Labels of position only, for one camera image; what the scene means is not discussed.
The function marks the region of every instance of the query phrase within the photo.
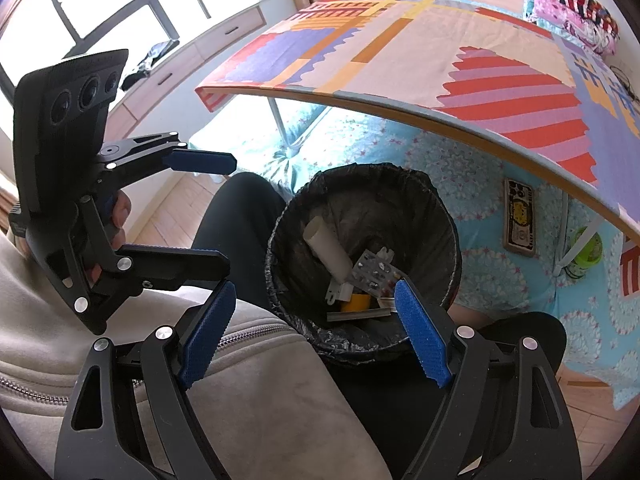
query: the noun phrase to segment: pill packaging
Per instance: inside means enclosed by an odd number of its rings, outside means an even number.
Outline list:
[[[348,282],[374,298],[392,298],[396,283],[404,278],[404,273],[366,250],[353,266]]]

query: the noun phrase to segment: drawer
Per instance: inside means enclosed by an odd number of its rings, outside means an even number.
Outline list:
[[[194,44],[206,61],[264,24],[264,16],[260,8],[252,7],[210,28],[197,38]]]
[[[123,102],[137,119],[142,119],[162,98],[204,63],[194,44],[178,49],[135,85]]]
[[[113,107],[107,116],[107,127],[104,130],[104,140],[120,140],[129,135],[133,127],[138,124],[123,102]]]

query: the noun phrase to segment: beige jacket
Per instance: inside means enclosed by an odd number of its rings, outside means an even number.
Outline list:
[[[105,336],[116,344],[143,340],[207,295],[193,287],[172,295],[146,290],[111,317]],[[216,353],[207,376],[188,395],[233,480],[390,479],[369,435],[302,336],[244,301],[237,302],[223,341],[230,334],[245,337]],[[0,406],[49,474],[65,399],[95,339],[37,264],[0,235]],[[170,471],[144,388],[136,398],[154,463]]]

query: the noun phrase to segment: person's leg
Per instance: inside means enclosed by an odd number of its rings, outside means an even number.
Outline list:
[[[261,176],[239,173],[214,195],[193,240],[194,249],[216,249],[231,261],[229,280],[240,300],[269,307],[264,261],[285,202]],[[191,282],[212,288],[214,283]]]
[[[485,339],[507,344],[516,344],[525,336],[536,339],[555,372],[564,355],[564,327],[549,314],[519,314],[478,332]],[[414,354],[356,369],[331,364],[327,369],[378,446],[391,476],[401,478],[427,436],[443,391],[424,375]],[[478,443],[470,443],[471,448],[477,446]]]

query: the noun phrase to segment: black bag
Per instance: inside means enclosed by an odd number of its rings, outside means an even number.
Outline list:
[[[429,177],[393,164],[351,164],[316,174],[289,202],[269,240],[267,288],[272,311],[329,361],[359,365],[412,352],[397,314],[328,323],[331,275],[303,240],[320,215],[352,262],[365,249],[395,251],[423,300],[448,308],[460,285],[458,232]]]

